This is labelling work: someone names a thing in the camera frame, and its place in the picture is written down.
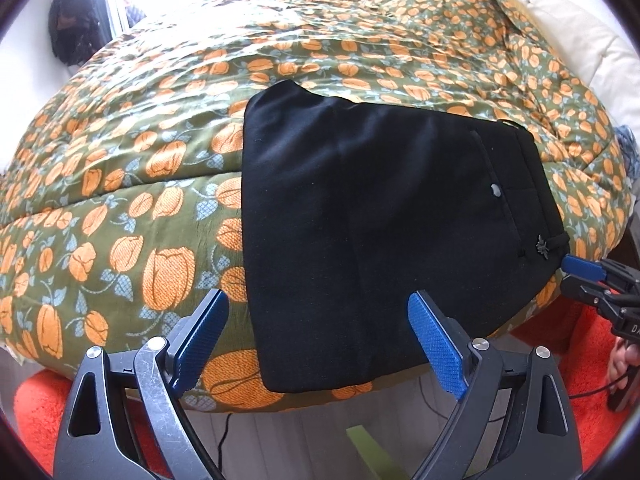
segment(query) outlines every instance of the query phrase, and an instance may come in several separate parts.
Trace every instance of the white wall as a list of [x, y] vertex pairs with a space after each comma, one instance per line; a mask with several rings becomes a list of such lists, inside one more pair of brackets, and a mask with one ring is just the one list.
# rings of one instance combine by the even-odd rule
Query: white wall
[[70, 76], [51, 51], [51, 1], [30, 0], [0, 42], [0, 171], [33, 117]]

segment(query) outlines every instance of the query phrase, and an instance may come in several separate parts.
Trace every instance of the wire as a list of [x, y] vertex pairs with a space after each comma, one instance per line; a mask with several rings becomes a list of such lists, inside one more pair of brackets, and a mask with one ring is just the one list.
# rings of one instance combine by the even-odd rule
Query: wire
[[[424, 403], [427, 406], [427, 408], [429, 408], [433, 413], [435, 413], [440, 418], [443, 418], [445, 420], [449, 420], [449, 417], [447, 415], [444, 415], [444, 414], [440, 413], [438, 410], [436, 410], [433, 406], [431, 406], [429, 404], [429, 401], [427, 400], [427, 397], [424, 395], [424, 389], [422, 388], [422, 376], [418, 377], [418, 385], [420, 386], [420, 394], [422, 396], [422, 400], [424, 401]], [[499, 418], [493, 418], [488, 423], [491, 424], [492, 422], [498, 422], [499, 420], [503, 420], [505, 416], [506, 415], [503, 415], [503, 416], [501, 416]]]
[[604, 392], [605, 390], [608, 390], [610, 387], [615, 386], [622, 379], [625, 379], [627, 377], [629, 377], [629, 370], [627, 370], [625, 373], [620, 375], [620, 377], [618, 377], [615, 381], [612, 381], [609, 384], [606, 384], [605, 386], [603, 386], [601, 388], [598, 388], [597, 390], [591, 390], [590, 392], [584, 392], [583, 394], [570, 395], [569, 398], [570, 399], [581, 399], [582, 397], [590, 397], [592, 395], [599, 394], [600, 392]]
[[231, 418], [231, 415], [233, 415], [233, 413], [229, 413], [226, 416], [225, 433], [222, 434], [222, 438], [218, 443], [218, 469], [221, 473], [222, 473], [222, 445], [225, 443], [226, 437], [229, 434], [229, 419]]

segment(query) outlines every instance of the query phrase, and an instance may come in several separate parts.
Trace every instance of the green tape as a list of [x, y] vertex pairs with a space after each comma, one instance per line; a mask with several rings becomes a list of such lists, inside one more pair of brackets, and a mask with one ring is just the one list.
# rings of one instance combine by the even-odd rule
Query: green tape
[[377, 480], [410, 480], [363, 426], [349, 428], [347, 436]]

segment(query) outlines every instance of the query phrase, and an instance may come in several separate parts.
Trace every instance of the green floral quilt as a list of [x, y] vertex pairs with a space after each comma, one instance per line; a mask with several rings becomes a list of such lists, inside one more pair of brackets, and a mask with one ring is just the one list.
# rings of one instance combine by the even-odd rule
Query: green floral quilt
[[295, 395], [262, 384], [242, 266], [242, 117], [283, 78], [523, 124], [572, 251], [599, 258], [622, 236], [631, 195], [609, 117], [513, 1], [211, 0], [117, 38], [34, 118], [2, 184], [0, 340], [72, 377], [89, 346], [139, 348], [219, 287], [230, 318], [187, 407], [285, 410], [419, 373]]

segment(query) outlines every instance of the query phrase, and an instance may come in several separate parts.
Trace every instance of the white mattress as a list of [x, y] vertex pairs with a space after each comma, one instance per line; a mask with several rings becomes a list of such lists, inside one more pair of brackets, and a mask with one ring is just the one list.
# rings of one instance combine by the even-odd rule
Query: white mattress
[[[640, 59], [603, 0], [519, 0], [567, 67], [597, 95], [615, 125], [640, 139]], [[634, 183], [634, 192], [640, 181]]]

